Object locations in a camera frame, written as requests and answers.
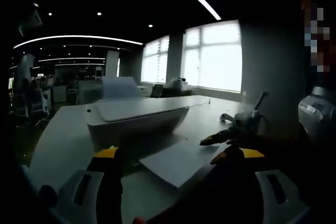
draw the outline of white desk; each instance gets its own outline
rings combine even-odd
[[[189,96],[179,99],[197,101],[204,98]],[[221,113],[234,116],[239,110],[237,102],[209,99],[210,104],[191,107],[182,124],[170,136],[172,141],[176,141],[176,138],[183,139],[182,144],[188,146],[184,148],[186,158],[195,157],[195,153],[204,148],[199,146],[200,140],[227,127],[219,121]],[[85,120],[85,105],[64,106],[44,130],[35,148],[29,174],[37,188],[48,184],[58,190],[76,170],[87,168],[94,152]],[[150,186],[146,186],[145,192],[145,195],[150,197],[145,196],[143,187],[138,186],[139,179],[145,185],[151,183]],[[153,178],[149,171],[124,177],[122,183],[122,215],[125,223],[130,223],[136,216],[151,218],[171,206],[177,199],[177,194],[166,190],[160,179]]]

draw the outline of office chair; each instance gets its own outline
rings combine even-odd
[[[151,93],[151,98],[160,98],[162,95],[163,91],[163,85],[162,84],[155,84],[152,93]]]
[[[35,126],[41,122],[49,122],[47,119],[49,111],[46,101],[43,100],[43,93],[41,89],[36,89],[32,92],[30,113],[33,118],[40,118]]]
[[[13,96],[14,114],[19,118],[28,118],[28,106],[24,94]]]

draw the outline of floor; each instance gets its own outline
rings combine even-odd
[[[53,105],[54,113],[62,106],[69,105],[68,103],[56,103]],[[35,126],[35,122],[16,122],[14,130],[14,148],[16,158],[19,164],[30,166],[35,147],[40,139],[47,122],[40,123]]]

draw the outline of sheet of paper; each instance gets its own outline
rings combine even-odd
[[[200,146],[198,141],[180,140],[174,145],[143,158],[140,162],[171,185],[184,185],[226,145]]]
[[[132,77],[112,77],[102,78],[103,99],[141,99],[141,92]]]

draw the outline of black ceiling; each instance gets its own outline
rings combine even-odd
[[[259,17],[281,22],[290,17],[289,6],[295,0],[206,0],[222,20]],[[24,22],[34,10],[42,25],[17,33],[16,44],[56,35],[92,35],[149,42],[164,35],[217,20],[197,0],[21,0],[19,18]],[[121,54],[140,48],[130,43],[100,39],[51,39],[29,43],[14,49],[13,56],[30,52],[38,60],[49,54],[86,55],[94,45],[98,55],[120,48]]]

